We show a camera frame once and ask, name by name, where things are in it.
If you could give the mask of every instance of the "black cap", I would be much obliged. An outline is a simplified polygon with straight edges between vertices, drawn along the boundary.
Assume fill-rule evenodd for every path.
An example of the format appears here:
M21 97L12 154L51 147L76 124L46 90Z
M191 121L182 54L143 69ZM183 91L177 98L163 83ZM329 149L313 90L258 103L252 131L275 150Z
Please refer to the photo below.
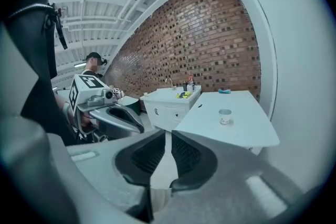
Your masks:
M96 58L97 59L97 64L99 66L101 66L103 64L103 62L101 60L101 56L97 52L91 52L89 55L86 56L86 60L88 60L90 58Z

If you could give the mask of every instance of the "small cup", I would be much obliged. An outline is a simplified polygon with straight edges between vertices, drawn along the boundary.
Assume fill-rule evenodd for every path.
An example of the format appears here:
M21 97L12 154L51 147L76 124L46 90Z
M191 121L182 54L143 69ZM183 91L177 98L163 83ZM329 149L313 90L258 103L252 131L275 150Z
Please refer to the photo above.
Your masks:
M226 125L230 122L232 111L230 109L219 110L219 122Z

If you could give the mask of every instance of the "white wall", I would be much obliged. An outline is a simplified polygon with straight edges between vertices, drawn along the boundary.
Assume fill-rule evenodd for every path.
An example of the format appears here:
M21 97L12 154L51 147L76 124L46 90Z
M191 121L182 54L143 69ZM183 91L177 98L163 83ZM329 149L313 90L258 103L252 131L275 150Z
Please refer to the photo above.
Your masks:
M259 48L262 74L259 104L271 119L278 79L273 36L260 2L258 0L242 1L253 24Z
M334 161L335 21L324 0L258 1L276 49L278 86L271 122L280 139L279 146L261 156L306 191L324 181ZM266 26L257 25L261 21L254 20L252 5L245 6L259 42L262 31L257 29ZM260 60L266 60L261 51Z

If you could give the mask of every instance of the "ceiling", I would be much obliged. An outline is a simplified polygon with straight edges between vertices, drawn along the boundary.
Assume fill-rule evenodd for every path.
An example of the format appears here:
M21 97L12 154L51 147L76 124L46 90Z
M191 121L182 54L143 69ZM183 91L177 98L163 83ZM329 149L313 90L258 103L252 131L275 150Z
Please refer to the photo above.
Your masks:
M68 49L64 50L55 33L58 76L52 86L68 87L82 68L86 55L96 51L108 64L104 74L125 41L140 24L167 0L49 0L62 9L62 25Z

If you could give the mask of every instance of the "white table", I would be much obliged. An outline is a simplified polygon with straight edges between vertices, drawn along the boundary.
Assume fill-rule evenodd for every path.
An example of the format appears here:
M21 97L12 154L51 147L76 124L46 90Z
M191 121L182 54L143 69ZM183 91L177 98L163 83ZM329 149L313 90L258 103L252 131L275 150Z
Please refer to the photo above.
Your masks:
M232 111L229 124L219 123L220 109ZM246 147L255 154L259 154L262 147L280 143L271 122L249 91L201 94L175 130Z

